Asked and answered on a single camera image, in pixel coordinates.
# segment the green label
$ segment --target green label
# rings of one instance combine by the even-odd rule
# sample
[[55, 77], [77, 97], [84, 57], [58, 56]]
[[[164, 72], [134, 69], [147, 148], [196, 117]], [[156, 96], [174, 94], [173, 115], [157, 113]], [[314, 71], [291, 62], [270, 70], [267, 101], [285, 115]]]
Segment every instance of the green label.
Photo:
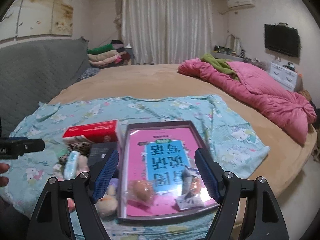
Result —
[[159, 140], [156, 140], [156, 143], [170, 143], [171, 140], [170, 139], [159, 139]]

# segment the light blue blanket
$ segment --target light blue blanket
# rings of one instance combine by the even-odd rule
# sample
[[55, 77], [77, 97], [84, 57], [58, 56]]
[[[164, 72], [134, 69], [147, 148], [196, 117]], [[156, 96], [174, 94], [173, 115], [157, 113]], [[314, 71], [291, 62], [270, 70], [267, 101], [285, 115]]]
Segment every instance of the light blue blanket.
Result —
[[[157, 100], [105, 98], [66, 105], [39, 103], [39, 108], [27, 116], [11, 136], [42, 138], [45, 150], [7, 161], [10, 169], [5, 176], [9, 177], [10, 183], [0, 188], [1, 197], [30, 218], [58, 161], [56, 152], [63, 144], [61, 137], [66, 128], [112, 119], [119, 119], [123, 133], [129, 123], [191, 120], [210, 146], [213, 159], [224, 170], [232, 171], [240, 178], [249, 177], [269, 151], [251, 125], [217, 95]], [[213, 215], [155, 227], [118, 224], [117, 219], [103, 223], [112, 240], [197, 239], [205, 236]], [[77, 238], [84, 239], [76, 212], [71, 214], [71, 219]]]

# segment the metal screw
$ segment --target metal screw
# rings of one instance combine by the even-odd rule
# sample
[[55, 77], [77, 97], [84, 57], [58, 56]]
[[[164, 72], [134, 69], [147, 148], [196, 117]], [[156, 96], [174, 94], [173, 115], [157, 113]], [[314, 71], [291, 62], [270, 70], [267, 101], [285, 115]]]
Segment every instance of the metal screw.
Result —
[[233, 173], [231, 171], [226, 171], [224, 173], [224, 176], [226, 176], [227, 178], [232, 178], [233, 177]]
[[258, 181], [261, 183], [265, 183], [266, 179], [264, 177], [258, 177]]
[[53, 184], [53, 183], [55, 183], [56, 182], [56, 178], [50, 178], [49, 179], [49, 184]]
[[81, 179], [86, 179], [87, 177], [89, 177], [89, 173], [87, 173], [87, 172], [83, 172], [80, 174]]

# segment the white curtain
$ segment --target white curtain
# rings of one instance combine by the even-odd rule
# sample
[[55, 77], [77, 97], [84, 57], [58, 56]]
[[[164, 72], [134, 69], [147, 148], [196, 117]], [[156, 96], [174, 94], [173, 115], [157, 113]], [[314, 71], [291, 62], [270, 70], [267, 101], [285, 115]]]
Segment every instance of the white curtain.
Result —
[[211, 0], [123, 0], [122, 39], [140, 64], [181, 63], [210, 52]]

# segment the stack of folded blankets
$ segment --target stack of folded blankets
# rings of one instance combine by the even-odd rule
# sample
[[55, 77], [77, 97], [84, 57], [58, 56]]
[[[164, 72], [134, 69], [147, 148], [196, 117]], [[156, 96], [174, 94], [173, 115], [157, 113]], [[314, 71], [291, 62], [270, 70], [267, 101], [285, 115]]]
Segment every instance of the stack of folded blankets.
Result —
[[130, 54], [124, 51], [121, 40], [112, 40], [110, 44], [95, 49], [88, 49], [89, 62], [95, 67], [106, 67], [121, 64], [124, 60], [130, 60]]

